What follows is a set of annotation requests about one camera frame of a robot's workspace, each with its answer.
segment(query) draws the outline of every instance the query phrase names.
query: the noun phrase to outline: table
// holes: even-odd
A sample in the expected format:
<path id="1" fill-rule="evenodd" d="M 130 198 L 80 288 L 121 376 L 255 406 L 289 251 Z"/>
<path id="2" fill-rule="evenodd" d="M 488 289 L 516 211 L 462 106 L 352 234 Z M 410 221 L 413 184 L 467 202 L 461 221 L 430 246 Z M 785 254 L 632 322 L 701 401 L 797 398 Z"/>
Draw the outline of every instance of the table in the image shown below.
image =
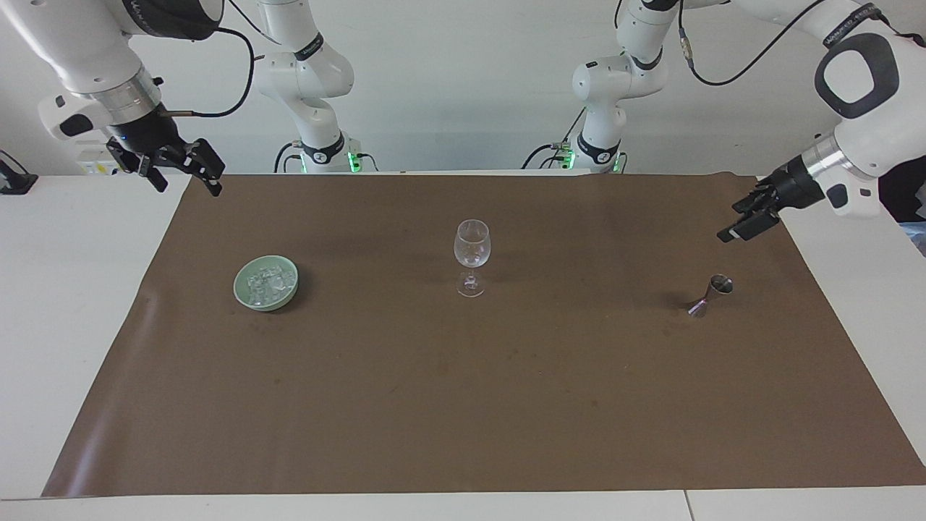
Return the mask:
<path id="1" fill-rule="evenodd" d="M 0 199 L 0 498 L 41 492 L 189 179 L 169 181 L 158 195 L 132 176 L 45 177 Z M 821 204 L 782 217 L 923 459 L 926 260 L 886 215 L 840 219 Z M 926 488 L 671 490 L 0 502 L 0 518 L 914 519 L 924 509 Z"/>

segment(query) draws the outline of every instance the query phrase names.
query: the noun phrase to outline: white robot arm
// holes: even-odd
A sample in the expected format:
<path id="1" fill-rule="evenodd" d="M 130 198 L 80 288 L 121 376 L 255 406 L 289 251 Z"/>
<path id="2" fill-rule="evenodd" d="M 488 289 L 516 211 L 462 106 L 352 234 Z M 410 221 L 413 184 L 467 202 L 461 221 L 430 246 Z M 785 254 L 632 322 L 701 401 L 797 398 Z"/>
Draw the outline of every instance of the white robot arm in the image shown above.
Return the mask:
<path id="1" fill-rule="evenodd" d="M 158 191 L 167 181 L 157 166 L 201 179 L 217 196 L 224 163 L 205 139 L 183 141 L 165 115 L 159 83 L 129 48 L 133 34 L 203 40 L 219 26 L 223 0 L 0 0 L 0 11 L 67 93 L 45 100 L 43 124 L 59 139 L 103 130 L 129 172 Z"/>
<path id="2" fill-rule="evenodd" d="M 588 118 L 573 139 L 575 166 L 611 169 L 626 116 L 621 99 L 650 95 L 666 81 L 662 41 L 684 8 L 714 6 L 722 0 L 632 0 L 618 27 L 622 53 L 579 67 L 576 94 Z M 732 0 L 750 15 L 794 26 L 820 39 L 829 52 L 815 84 L 820 97 L 843 121 L 814 146 L 792 159 L 733 207 L 742 219 L 719 233 L 724 241 L 751 239 L 778 223 L 783 208 L 806 208 L 829 199 L 841 215 L 880 211 L 876 179 L 899 163 L 926 155 L 926 128 L 912 107 L 926 103 L 926 49 L 897 34 L 872 4 L 852 0 Z M 692 67 L 691 49 L 682 46 Z"/>
<path id="3" fill-rule="evenodd" d="M 287 52 L 257 63 L 257 88 L 283 105 L 293 118 L 308 172 L 350 172 L 358 168 L 359 143 L 338 125 L 323 98 L 346 95 L 354 70 L 325 42 L 307 0 L 257 0 L 267 33 Z"/>

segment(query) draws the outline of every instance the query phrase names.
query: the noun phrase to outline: brown paper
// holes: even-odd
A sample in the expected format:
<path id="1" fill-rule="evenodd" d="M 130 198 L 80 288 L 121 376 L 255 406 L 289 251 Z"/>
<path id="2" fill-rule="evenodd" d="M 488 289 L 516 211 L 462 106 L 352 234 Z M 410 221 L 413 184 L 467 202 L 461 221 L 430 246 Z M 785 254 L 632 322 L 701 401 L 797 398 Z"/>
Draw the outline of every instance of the brown paper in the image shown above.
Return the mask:
<path id="1" fill-rule="evenodd" d="M 753 180 L 223 183 L 183 196 L 44 496 L 926 484 L 784 227 L 714 236 Z M 265 254 L 300 270 L 270 314 L 232 294 Z"/>

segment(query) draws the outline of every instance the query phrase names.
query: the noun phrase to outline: jigger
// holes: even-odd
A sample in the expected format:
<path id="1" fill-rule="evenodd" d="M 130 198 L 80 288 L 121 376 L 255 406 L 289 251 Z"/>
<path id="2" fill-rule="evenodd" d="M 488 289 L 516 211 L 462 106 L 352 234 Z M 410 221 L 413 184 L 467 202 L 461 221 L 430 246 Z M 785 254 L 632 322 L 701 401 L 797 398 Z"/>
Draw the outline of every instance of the jigger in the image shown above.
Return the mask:
<path id="1" fill-rule="evenodd" d="M 704 315 L 707 314 L 708 302 L 719 299 L 724 295 L 730 295 L 732 292 L 733 279 L 727 275 L 714 275 L 710 277 L 710 284 L 707 285 L 707 293 L 704 294 L 704 297 L 688 306 L 688 314 L 693 318 L 704 318 Z"/>

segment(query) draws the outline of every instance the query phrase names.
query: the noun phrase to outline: black cable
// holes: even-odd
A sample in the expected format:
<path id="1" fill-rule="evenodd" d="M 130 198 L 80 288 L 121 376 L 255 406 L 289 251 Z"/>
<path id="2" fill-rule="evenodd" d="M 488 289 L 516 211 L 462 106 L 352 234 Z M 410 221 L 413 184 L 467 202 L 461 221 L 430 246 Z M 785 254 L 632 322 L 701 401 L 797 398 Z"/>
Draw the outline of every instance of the black cable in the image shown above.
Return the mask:
<path id="1" fill-rule="evenodd" d="M 0 149 L 0 154 L 7 156 L 9 160 L 13 161 L 16 164 L 16 166 L 18 166 L 19 169 L 22 170 L 22 173 L 24 173 L 25 175 L 29 175 L 29 171 L 26 170 L 26 167 L 22 166 L 22 163 L 17 161 L 16 158 L 14 158 L 13 156 L 10 156 L 9 153 L 7 153 L 5 150 Z"/>
<path id="2" fill-rule="evenodd" d="M 540 163 L 540 169 L 543 170 L 544 166 L 546 166 L 546 168 L 553 168 L 553 163 L 557 161 L 561 161 L 563 159 L 565 158 L 563 158 L 562 156 L 553 156 L 552 158 L 544 159 L 544 162 Z"/>
<path id="3" fill-rule="evenodd" d="M 624 0 L 618 0 L 618 8 L 614 9 L 614 29 L 618 28 L 618 13 L 620 13 L 620 5 L 624 3 Z"/>
<path id="4" fill-rule="evenodd" d="M 621 152 L 621 153 L 619 153 L 619 154 L 618 154 L 618 161 L 620 161 L 620 158 L 621 158 L 621 157 L 624 157 L 624 164 L 620 165 L 620 173 L 624 173 L 624 171 L 627 170 L 627 163 L 630 162 L 631 157 L 630 157 L 630 155 L 627 154 L 627 152 Z"/>
<path id="5" fill-rule="evenodd" d="M 269 36 L 267 33 L 261 31 L 260 28 L 257 27 L 257 25 L 256 25 L 253 21 L 251 21 L 251 19 L 248 18 L 247 15 L 245 15 L 244 11 L 242 11 L 241 8 L 238 7 L 238 4 L 235 4 L 235 3 L 234 3 L 234 0 L 229 0 L 229 4 L 231 4 L 231 6 L 234 7 L 234 10 L 238 11 L 238 14 L 241 15 L 241 18 L 243 18 L 244 21 L 246 21 L 246 22 L 248 23 L 248 25 L 250 25 L 251 27 L 253 27 L 255 31 L 259 32 L 261 36 L 263 36 L 264 38 L 267 38 L 268 40 L 270 40 L 270 41 L 273 42 L 274 44 L 277 44 L 277 45 L 280 44 L 280 42 L 277 42 L 277 41 L 274 40 L 273 38 L 270 38 L 270 36 Z"/>
<path id="6" fill-rule="evenodd" d="M 284 145 L 283 148 L 280 149 L 280 152 L 277 153 L 277 158 L 275 161 L 273 161 L 273 173 L 277 173 L 280 171 L 280 161 L 283 159 L 283 154 L 292 147 L 293 147 L 293 142 L 290 141 L 289 143 Z"/>
<path id="7" fill-rule="evenodd" d="M 919 45 L 920 47 L 926 47 L 926 40 L 923 39 L 922 35 L 917 34 L 915 32 L 898 31 L 897 29 L 894 28 L 893 25 L 891 25 L 891 21 L 887 19 L 887 17 L 885 17 L 884 15 L 880 15 L 878 19 L 884 22 L 884 25 L 886 25 L 888 29 L 893 31 L 894 34 L 896 34 L 897 36 L 900 36 L 901 38 L 909 38 L 910 40 L 913 40 L 913 43 Z"/>
<path id="8" fill-rule="evenodd" d="M 527 159 L 524 160 L 524 164 L 521 165 L 521 169 L 527 170 L 527 166 L 531 164 L 531 161 L 533 161 L 534 158 L 537 157 L 537 154 L 540 154 L 544 150 L 556 150 L 556 149 L 557 149 L 556 145 L 538 146 L 537 149 L 531 152 L 531 154 L 527 157 Z"/>
<path id="9" fill-rule="evenodd" d="M 216 32 L 224 32 L 226 34 L 231 34 L 232 36 L 237 36 L 244 40 L 244 43 L 247 44 L 247 52 L 251 57 L 250 69 L 247 73 L 247 85 L 244 86 L 244 94 L 241 95 L 241 99 L 238 100 L 238 103 L 234 104 L 234 107 L 229 108 L 223 112 L 195 112 L 193 110 L 170 110 L 164 113 L 165 116 L 173 116 L 180 118 L 224 118 L 232 114 L 234 111 L 241 108 L 241 105 L 244 105 L 244 101 L 247 99 L 247 96 L 251 94 L 251 85 L 254 83 L 254 62 L 257 61 L 257 57 L 254 55 L 254 46 L 251 45 L 251 41 L 247 39 L 247 36 L 244 36 L 240 32 L 234 29 L 227 29 L 225 27 L 219 27 L 216 29 Z"/>
<path id="10" fill-rule="evenodd" d="M 286 160 L 283 162 L 283 173 L 289 173 L 286 171 L 286 163 L 288 163 L 290 159 L 301 159 L 301 158 L 302 156 L 296 156 L 295 154 L 286 158 Z"/>
<path id="11" fill-rule="evenodd" d="M 369 160 L 373 161 L 373 168 L 376 169 L 376 172 L 380 171 L 380 167 L 376 164 L 376 158 L 372 154 L 357 154 L 357 157 L 361 159 L 369 158 Z"/>
<path id="12" fill-rule="evenodd" d="M 791 20 L 791 22 L 788 23 L 788 25 L 784 26 L 784 29 L 778 33 L 778 36 L 776 36 L 774 40 L 772 40 L 768 45 L 766 45 L 765 49 L 763 49 L 762 52 L 758 54 L 758 56 L 753 58 L 753 60 L 749 62 L 749 65 L 746 65 L 746 67 L 743 70 L 740 70 L 738 73 L 732 76 L 729 80 L 725 80 L 723 82 L 712 82 L 711 80 L 706 80 L 704 77 L 702 77 L 698 73 L 698 71 L 695 69 L 695 64 L 694 64 L 695 57 L 692 54 L 691 43 L 688 40 L 688 35 L 685 33 L 685 27 L 684 27 L 684 24 L 682 23 L 682 13 L 684 12 L 684 9 L 685 9 L 685 1 L 679 0 L 679 6 L 680 6 L 679 37 L 682 39 L 682 51 L 685 55 L 685 61 L 688 62 L 688 68 L 691 69 L 691 72 L 695 76 L 695 78 L 697 78 L 699 82 L 705 85 L 710 85 L 712 87 L 722 87 L 723 85 L 729 85 L 730 83 L 733 83 L 736 80 L 739 80 L 747 72 L 749 72 L 759 62 L 759 60 L 762 59 L 766 54 L 768 54 L 771 48 L 774 47 L 784 37 L 784 35 L 788 33 L 797 24 L 798 21 L 800 21 L 800 19 L 806 16 L 807 13 L 809 13 L 814 7 L 819 6 L 823 2 L 826 2 L 826 0 L 816 0 L 814 3 L 810 4 L 803 11 L 801 11 L 801 13 L 797 15 L 795 19 Z"/>
<path id="13" fill-rule="evenodd" d="M 579 120 L 582 119 L 583 114 L 585 114 L 585 107 L 582 107 L 582 110 L 579 111 L 579 115 L 576 116 L 576 121 L 572 122 L 572 126 L 569 127 L 569 130 L 566 131 L 566 135 L 563 136 L 564 143 L 569 140 L 569 135 L 572 133 L 573 130 L 575 130 L 576 125 L 579 124 Z"/>

